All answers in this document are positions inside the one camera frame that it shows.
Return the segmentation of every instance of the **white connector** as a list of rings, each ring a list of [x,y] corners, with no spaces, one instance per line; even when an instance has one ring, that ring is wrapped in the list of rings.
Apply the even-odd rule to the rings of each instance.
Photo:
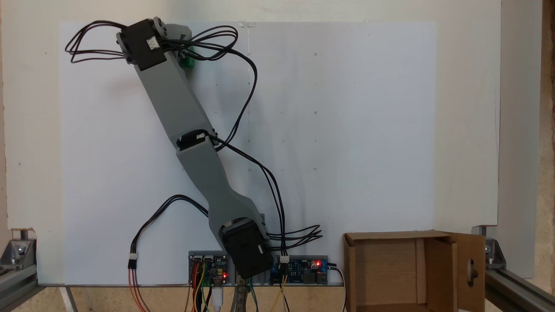
[[[214,312],[220,312],[222,305],[224,305],[224,289],[222,287],[212,288],[212,306],[214,307]]]
[[[154,50],[160,47],[160,45],[158,44],[158,40],[156,40],[156,37],[150,37],[149,39],[147,39],[147,44],[151,50]]]

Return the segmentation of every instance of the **red wire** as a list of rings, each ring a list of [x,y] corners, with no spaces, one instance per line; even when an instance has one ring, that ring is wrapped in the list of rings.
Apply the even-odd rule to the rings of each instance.
[[[139,283],[137,282],[137,270],[133,270],[133,285],[135,286],[135,296],[137,296],[137,301],[140,299],[140,302],[142,302],[142,307],[145,310],[145,312],[150,312],[150,310],[148,309],[147,304],[144,302],[143,296],[140,294],[140,289],[139,289]]]
[[[127,274],[127,281],[129,281],[129,291],[131,291],[131,297],[133,297],[133,301],[135,301],[135,304],[137,304],[137,306],[139,307],[139,309],[142,312],[146,312],[143,307],[139,304],[139,300],[137,298],[135,298],[135,295],[133,294],[133,289],[131,288],[131,269],[128,270],[128,274]]]
[[[193,308],[191,309],[191,312],[195,312],[196,311],[196,306],[195,306],[195,289],[196,289],[196,275],[198,273],[199,270],[199,266],[200,264],[196,263],[193,269],[193,276],[191,277],[193,280]]]

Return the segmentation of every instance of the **cable connector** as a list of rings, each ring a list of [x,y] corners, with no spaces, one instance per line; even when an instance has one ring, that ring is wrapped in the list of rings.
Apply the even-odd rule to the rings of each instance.
[[[280,263],[277,269],[281,276],[289,275],[289,264],[288,263]]]
[[[151,50],[158,49],[160,47],[160,45],[158,44],[158,40],[156,40],[156,37],[148,38],[147,44]]]
[[[127,268],[130,270],[137,269],[137,253],[129,253],[129,262],[127,263]]]
[[[220,312],[222,305],[224,305],[224,289],[222,287],[212,288],[212,306],[214,306],[214,311]]]

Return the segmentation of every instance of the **bolt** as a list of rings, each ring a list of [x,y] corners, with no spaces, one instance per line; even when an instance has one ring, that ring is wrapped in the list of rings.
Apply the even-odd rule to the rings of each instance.
[[[18,254],[22,255],[25,253],[25,250],[27,250],[27,247],[25,245],[17,245],[16,250]]]

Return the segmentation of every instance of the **cardboard box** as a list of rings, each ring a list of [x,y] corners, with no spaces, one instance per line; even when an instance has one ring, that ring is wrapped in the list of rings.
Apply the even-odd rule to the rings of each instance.
[[[483,312],[485,247],[435,230],[346,233],[347,312]]]

